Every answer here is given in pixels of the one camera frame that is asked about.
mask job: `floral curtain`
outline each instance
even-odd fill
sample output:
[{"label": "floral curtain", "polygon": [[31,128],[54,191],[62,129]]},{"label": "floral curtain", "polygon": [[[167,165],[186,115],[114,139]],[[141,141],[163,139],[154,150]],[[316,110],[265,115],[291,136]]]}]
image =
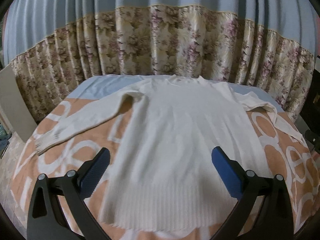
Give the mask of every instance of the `floral curtain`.
[{"label": "floral curtain", "polygon": [[119,7],[56,30],[10,62],[41,121],[82,81],[104,74],[176,74],[257,86],[296,120],[314,56],[252,20],[199,5]]}]

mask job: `white sweater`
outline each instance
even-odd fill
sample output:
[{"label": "white sweater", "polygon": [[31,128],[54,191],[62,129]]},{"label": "white sweater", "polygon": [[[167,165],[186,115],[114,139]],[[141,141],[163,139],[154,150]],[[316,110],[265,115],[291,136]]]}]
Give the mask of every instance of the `white sweater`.
[{"label": "white sweater", "polygon": [[220,146],[259,176],[271,177],[265,153],[245,111],[263,107],[275,127],[303,143],[300,133],[254,93],[226,82],[148,79],[91,102],[36,140],[40,155],[114,117],[134,98],[103,205],[106,223],[145,231],[175,231],[222,222],[235,205],[211,162]]}]

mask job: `metal screw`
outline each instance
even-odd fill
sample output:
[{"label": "metal screw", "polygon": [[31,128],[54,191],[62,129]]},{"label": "metal screw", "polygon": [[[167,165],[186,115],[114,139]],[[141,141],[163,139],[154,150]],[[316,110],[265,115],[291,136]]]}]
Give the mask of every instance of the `metal screw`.
[{"label": "metal screw", "polygon": [[74,170],[71,170],[71,171],[67,172],[67,176],[68,177],[73,177],[75,174],[76,174],[76,171],[74,171]]},{"label": "metal screw", "polygon": [[45,175],[43,173],[38,176],[39,180],[43,180],[44,178],[45,178]]},{"label": "metal screw", "polygon": [[247,170],[245,173],[246,173],[247,176],[249,176],[249,177],[254,177],[254,176],[256,175],[256,174],[254,173],[254,171],[252,171],[252,170]]},{"label": "metal screw", "polygon": [[283,180],[283,176],[280,175],[280,174],[278,174],[278,175],[276,176],[276,178],[277,178],[277,180]]}]

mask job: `blue fabric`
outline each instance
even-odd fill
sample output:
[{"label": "blue fabric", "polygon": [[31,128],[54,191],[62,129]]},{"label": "blue fabric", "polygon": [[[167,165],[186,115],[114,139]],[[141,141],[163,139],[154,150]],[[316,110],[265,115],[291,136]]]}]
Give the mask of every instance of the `blue fabric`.
[{"label": "blue fabric", "polygon": [[[110,95],[125,86],[134,84],[144,79],[155,78],[165,79],[171,76],[168,75],[155,75],[155,76],[130,76],[130,75],[104,75],[94,76],[83,83],[81,83],[73,92],[68,95],[68,98],[81,98],[98,100],[107,95]],[[278,112],[284,112],[281,106],[265,91],[258,87],[249,87],[243,85],[237,85],[229,83],[229,86],[234,92],[245,95],[250,91],[253,91],[261,100],[270,102],[273,104]]]},{"label": "blue fabric", "polygon": [[315,51],[315,11],[308,0],[14,0],[4,32],[4,63],[87,14],[154,4],[200,4],[213,11],[234,12]]}]

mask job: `sweater cuff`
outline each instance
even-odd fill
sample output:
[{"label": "sweater cuff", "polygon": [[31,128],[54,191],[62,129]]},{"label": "sweater cuff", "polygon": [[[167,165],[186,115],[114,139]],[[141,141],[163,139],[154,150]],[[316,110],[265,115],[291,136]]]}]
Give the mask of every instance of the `sweater cuff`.
[{"label": "sweater cuff", "polygon": [[52,131],[44,133],[40,138],[35,139],[36,153],[37,155],[43,154],[45,151],[58,144],[58,135],[55,135]]}]

